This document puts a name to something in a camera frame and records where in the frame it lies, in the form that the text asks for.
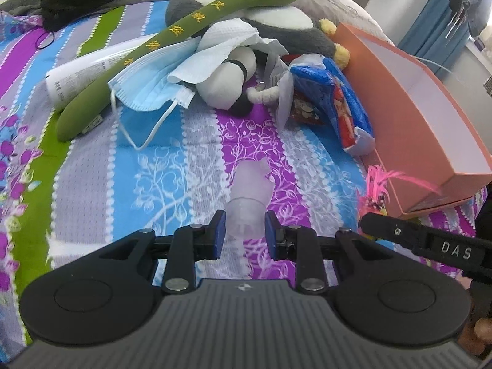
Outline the right hand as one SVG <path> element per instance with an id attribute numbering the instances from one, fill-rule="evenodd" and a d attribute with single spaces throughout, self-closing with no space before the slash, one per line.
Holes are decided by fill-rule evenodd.
<path id="1" fill-rule="evenodd" d="M 479 356 L 492 342 L 492 321 L 480 318 L 476 324 L 467 323 L 459 337 L 459 344 L 472 355 Z"/>

